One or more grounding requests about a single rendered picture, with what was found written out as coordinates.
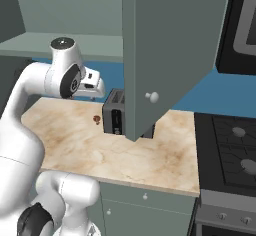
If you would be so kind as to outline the dark grey toaster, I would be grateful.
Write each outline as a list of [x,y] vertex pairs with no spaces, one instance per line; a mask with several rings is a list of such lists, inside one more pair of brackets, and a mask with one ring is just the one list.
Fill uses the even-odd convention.
[[136,94],[128,89],[113,88],[102,106],[104,132],[130,139],[135,115]]

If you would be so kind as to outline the black and grey stove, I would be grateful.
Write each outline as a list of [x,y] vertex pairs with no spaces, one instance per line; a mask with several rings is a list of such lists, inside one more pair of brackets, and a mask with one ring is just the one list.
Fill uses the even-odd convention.
[[[256,236],[256,119],[196,113],[194,120],[200,184],[195,236]],[[243,217],[252,222],[244,224]]]

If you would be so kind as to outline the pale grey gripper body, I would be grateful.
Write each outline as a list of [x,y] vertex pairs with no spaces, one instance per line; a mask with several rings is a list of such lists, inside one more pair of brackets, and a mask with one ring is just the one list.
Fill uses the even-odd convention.
[[103,98],[105,96],[105,84],[99,79],[96,85],[92,85],[82,81],[78,90],[75,92],[78,97]]

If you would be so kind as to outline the grey green open cabinet door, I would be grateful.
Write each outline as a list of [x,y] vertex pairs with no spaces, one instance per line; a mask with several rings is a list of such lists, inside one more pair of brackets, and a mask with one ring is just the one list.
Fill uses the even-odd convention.
[[[130,140],[212,70],[227,1],[122,0],[124,89],[136,94]],[[152,92],[156,103],[145,97]]]

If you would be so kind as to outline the black microwave oven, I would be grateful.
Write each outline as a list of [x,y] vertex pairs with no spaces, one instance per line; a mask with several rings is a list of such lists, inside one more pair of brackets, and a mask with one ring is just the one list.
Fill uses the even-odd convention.
[[228,0],[215,65],[219,73],[256,75],[256,0]]

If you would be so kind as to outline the dark grey green cabinet door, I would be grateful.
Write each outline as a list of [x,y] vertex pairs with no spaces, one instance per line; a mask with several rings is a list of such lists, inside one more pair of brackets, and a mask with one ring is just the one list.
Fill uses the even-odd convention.
[[25,32],[18,0],[0,0],[0,43]]

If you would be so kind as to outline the grey green base cupboard door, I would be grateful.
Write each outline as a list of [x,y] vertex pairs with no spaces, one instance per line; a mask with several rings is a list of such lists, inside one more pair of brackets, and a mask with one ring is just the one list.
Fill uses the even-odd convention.
[[190,214],[107,199],[102,204],[107,236],[187,236]]

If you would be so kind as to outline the dark grey green tall cabinet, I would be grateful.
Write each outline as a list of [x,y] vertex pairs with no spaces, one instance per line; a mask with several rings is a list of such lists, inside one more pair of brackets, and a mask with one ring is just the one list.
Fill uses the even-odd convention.
[[0,56],[0,116],[16,81],[32,62],[31,58]]

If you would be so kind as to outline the grey green drawer front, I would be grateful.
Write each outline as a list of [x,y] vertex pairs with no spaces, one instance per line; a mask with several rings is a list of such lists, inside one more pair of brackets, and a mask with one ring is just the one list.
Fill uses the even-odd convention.
[[[105,182],[101,182],[100,186],[102,198],[107,200],[173,211],[182,214],[191,214],[194,208],[195,198],[192,196],[159,192]],[[147,200],[143,199],[144,193],[147,193],[148,195]]]

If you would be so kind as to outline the white round door knob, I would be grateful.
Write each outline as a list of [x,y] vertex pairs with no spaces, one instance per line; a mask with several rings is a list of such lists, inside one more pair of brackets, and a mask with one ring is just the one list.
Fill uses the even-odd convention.
[[146,93],[145,97],[151,102],[156,103],[159,100],[159,94],[157,92]]

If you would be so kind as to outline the grey green wall cabinet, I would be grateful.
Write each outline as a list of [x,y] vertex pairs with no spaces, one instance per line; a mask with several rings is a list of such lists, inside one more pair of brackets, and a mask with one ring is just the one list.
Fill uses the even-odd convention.
[[49,58],[57,37],[76,41],[86,61],[123,60],[121,0],[18,0],[25,32],[0,43],[0,55]]

